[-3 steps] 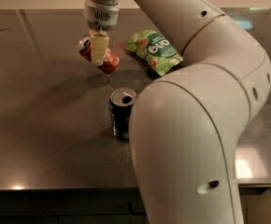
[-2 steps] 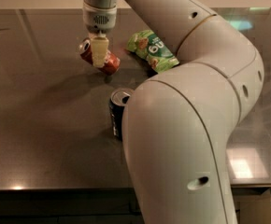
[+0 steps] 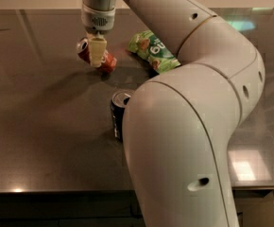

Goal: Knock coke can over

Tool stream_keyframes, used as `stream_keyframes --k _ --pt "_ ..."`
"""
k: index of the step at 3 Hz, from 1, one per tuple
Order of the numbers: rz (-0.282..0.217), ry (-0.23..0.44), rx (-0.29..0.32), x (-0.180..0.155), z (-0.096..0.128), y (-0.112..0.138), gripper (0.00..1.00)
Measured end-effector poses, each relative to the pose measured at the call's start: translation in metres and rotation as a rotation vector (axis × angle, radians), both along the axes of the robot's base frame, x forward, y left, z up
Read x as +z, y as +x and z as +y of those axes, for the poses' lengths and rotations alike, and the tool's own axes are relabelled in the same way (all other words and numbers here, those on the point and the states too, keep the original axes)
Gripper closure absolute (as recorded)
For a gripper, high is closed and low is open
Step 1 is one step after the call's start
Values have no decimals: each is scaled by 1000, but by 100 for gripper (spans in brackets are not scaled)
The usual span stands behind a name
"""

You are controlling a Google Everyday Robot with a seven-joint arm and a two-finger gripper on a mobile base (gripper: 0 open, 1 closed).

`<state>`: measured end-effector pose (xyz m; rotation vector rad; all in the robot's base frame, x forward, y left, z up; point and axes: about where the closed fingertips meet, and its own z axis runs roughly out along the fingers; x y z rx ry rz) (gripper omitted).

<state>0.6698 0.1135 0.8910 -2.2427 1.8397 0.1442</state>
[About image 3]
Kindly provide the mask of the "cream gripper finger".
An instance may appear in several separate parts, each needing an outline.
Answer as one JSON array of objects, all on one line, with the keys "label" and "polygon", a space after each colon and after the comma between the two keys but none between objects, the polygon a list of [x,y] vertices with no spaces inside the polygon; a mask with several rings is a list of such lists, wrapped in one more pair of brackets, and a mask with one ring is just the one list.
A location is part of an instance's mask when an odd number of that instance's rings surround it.
[{"label": "cream gripper finger", "polygon": [[97,33],[89,40],[89,57],[92,67],[100,67],[103,55],[107,47],[107,41],[104,36]]}]

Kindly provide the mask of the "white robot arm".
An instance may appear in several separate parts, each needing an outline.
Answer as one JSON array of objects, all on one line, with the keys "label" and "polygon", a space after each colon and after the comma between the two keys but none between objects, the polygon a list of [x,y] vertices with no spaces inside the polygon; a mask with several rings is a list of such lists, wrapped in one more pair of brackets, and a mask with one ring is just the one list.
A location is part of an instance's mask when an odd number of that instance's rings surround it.
[{"label": "white robot arm", "polygon": [[[116,0],[82,0],[92,34],[113,27]],[[123,0],[180,61],[142,84],[125,109],[128,171],[146,227],[239,227],[228,143],[259,101],[256,47],[196,0]]]}]

